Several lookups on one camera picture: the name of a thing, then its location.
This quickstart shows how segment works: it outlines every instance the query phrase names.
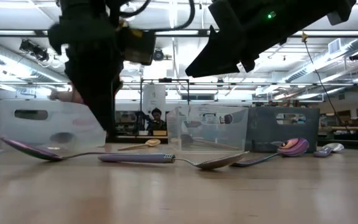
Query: wooden spoon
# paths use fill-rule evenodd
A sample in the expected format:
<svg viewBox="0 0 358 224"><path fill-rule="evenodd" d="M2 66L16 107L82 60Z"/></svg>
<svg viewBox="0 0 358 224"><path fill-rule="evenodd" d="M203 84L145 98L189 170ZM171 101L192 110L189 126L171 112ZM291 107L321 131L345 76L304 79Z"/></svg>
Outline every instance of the wooden spoon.
<svg viewBox="0 0 358 224"><path fill-rule="evenodd" d="M141 148L143 148L145 146L154 147L154 146L158 146L160 143L161 143L161 141L158 140L158 139L150 139L145 144L139 144L139 145L136 145L136 146L123 147L123 148L118 149L118 151L141 149Z"/></svg>

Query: table surface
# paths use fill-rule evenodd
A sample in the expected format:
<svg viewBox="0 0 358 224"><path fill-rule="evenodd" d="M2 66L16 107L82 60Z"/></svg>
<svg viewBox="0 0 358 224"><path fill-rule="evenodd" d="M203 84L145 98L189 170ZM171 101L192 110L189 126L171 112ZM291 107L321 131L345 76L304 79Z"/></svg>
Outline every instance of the table surface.
<svg viewBox="0 0 358 224"><path fill-rule="evenodd" d="M96 156L51 163L0 149L0 223L356 224L358 151L202 171L181 161L107 164Z"/></svg>

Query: ceiling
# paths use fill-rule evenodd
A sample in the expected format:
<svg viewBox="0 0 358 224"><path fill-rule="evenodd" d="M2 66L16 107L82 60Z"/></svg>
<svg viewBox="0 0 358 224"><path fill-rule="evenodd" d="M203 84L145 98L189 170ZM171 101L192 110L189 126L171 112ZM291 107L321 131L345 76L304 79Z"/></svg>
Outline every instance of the ceiling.
<svg viewBox="0 0 358 224"><path fill-rule="evenodd" d="M196 1L196 16L193 23L187 29L208 29L209 26L216 26L214 19L208 11L207 6L211 4L211 0ZM140 7L143 1L133 1L129 7ZM130 8L122 8L122 10L130 11ZM51 0L10 0L0 1L0 29L22 29L22 30L34 30L44 29L47 30L52 24L58 22L60 15L60 9L55 4L55 1ZM149 7L140 15L135 18L131 18L129 24L132 27L138 27L141 29L152 29L161 27L170 27L173 24L184 23L189 15L189 5L183 0L153 0ZM305 27L306 30L318 29L326 30L325 34L337 35L344 31L335 30L358 30L358 1L354 6L350 19L342 24L331 26L326 17L316 21L312 25ZM47 63L41 63L35 60L35 58L24 55L19 46L23 39L30 39L31 42L40 45L43 48L48 48L48 52L53 55ZM308 49L312 57L318 58L319 55L324 54L328 50L328 44L334 41L334 38L309 38ZM175 51L175 63L178 67L178 78L188 78L185 74L185 68L191 63L191 61L197 56L202 48L207 43L207 37L159 37L157 38L156 47L162 49L164 54L173 55L174 46ZM343 42L350 42L352 40L343 39ZM4 77L0 75L0 82L24 82L33 80L35 82L61 82L67 81L64 74L64 61L65 57L59 57L55 55L55 52L50 48L47 38L20 38L20 37L0 37L0 55L13 59L13 61L20 61L18 64L36 70L41 75L37 75L34 78L15 78ZM330 75L337 74L348 68L358 66L358 62L345 63L345 59L337 58L325 63L318 67L322 78ZM283 82L285 78L288 78L298 68L307 66L310 62L310 58L300 38L289 38L287 43L283 46L276 45L271 49L266 50L260 54L260 58L256 61L256 68L250 73L233 73L223 74L219 76L224 78L225 82ZM143 69L144 78L163 78L166 76L172 77L173 60L163 60L161 62L153 62L149 67ZM131 63L125 64L125 69L121 73L125 82L139 81L140 79L140 65L134 65ZM340 80L347 80L349 74L344 74L340 78L332 79L332 82L339 82ZM217 77L206 77L194 80L194 82L216 82ZM293 82L302 83L316 83L318 82L317 76L313 72L308 72L300 78L297 78ZM206 86L205 88L216 88L216 86ZM276 95L281 94L283 91L291 92L297 91L304 92L310 90L310 88L297 86L293 89L285 86L284 88L278 88L277 86L261 87L255 86L239 86L237 90L255 90L256 94L274 93Z"/></svg>

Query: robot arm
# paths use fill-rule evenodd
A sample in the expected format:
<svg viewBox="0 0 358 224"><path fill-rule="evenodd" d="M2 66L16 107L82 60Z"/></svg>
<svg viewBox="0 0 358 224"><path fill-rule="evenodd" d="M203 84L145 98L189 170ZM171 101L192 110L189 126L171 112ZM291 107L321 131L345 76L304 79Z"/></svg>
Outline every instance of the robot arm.
<svg viewBox="0 0 358 224"><path fill-rule="evenodd" d="M114 130L112 95L122 83L119 74L123 61L150 65L155 47L155 32L184 29L195 16L190 2L189 20L174 29L134 30L121 18L141 13L120 12L128 0L60 0L60 23L48 31L50 45L61 54L68 44L66 74L83 97L101 126ZM203 51L186 69L188 76L205 77L238 72L241 62L247 72L254 60L271 46L325 15L332 25L347 21L356 0L217 0L209 10L220 28L211 26Z"/></svg>

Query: utensil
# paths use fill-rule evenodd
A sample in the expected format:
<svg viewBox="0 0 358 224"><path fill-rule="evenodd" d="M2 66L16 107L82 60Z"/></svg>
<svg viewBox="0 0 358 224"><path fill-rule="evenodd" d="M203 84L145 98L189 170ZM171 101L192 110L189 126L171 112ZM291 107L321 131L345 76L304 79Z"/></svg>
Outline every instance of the utensil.
<svg viewBox="0 0 358 224"><path fill-rule="evenodd" d="M234 162L237 162L244 158L248 152L242 152L231 156L222 157L219 159L213 159L205 162L192 162L188 159L176 158L174 154L111 154L105 156L99 156L99 160L103 162L144 162L154 164L173 164L175 161L185 161L197 168L203 170L212 170L228 166Z"/></svg>
<svg viewBox="0 0 358 224"><path fill-rule="evenodd" d="M323 146L320 150L317 150L313 153L315 157L327 157L332 152L339 152L343 150L345 147L342 144L339 143L329 143L325 146Z"/></svg>
<svg viewBox="0 0 358 224"><path fill-rule="evenodd" d="M118 149L118 151L141 149L141 148L143 148L145 146L154 147L154 146L158 146L160 143L161 143L161 141L158 140L158 139L150 139L147 142L145 142L145 144L139 144L139 145L136 145L136 146L123 147L123 148Z"/></svg>
<svg viewBox="0 0 358 224"><path fill-rule="evenodd" d="M206 141L206 140L202 140L202 139L195 139L195 138L192 138L188 134L182 134L181 135L181 143L182 144L193 144L194 142L202 143L202 144L212 146L212 147L221 147L221 148L226 148L226 149L232 149L232 150L235 150L235 151L240 150L240 148L234 147L234 146L228 146L228 145L225 145L225 144L220 144L220 143L216 143L216 142L210 142L210 141Z"/></svg>
<svg viewBox="0 0 358 224"><path fill-rule="evenodd" d="M100 155L100 154L110 154L108 152L84 152L84 153L79 153L79 154L75 154L72 156L59 156L58 154L37 148L37 147L33 147L33 146L28 146L24 143L21 143L19 141L15 141L15 140L11 140L8 138L4 138L4 137L0 137L0 140L3 141L4 143L10 145L11 147L13 147L14 149L17 149L20 152L26 153L27 155L30 155L32 157L36 157L38 159L43 159L46 161L50 161L50 162L59 162L59 161L63 161L66 159L71 159L74 157L78 157L78 156L85 156L85 155Z"/></svg>
<svg viewBox="0 0 358 224"><path fill-rule="evenodd" d="M271 142L271 144L278 146L277 153L265 157L259 157L256 159L249 159L246 161L235 162L231 164L231 166L249 167L256 164L260 164L261 162L265 162L278 155L296 157L304 154L309 148L309 142L303 138L290 139L286 142Z"/></svg>

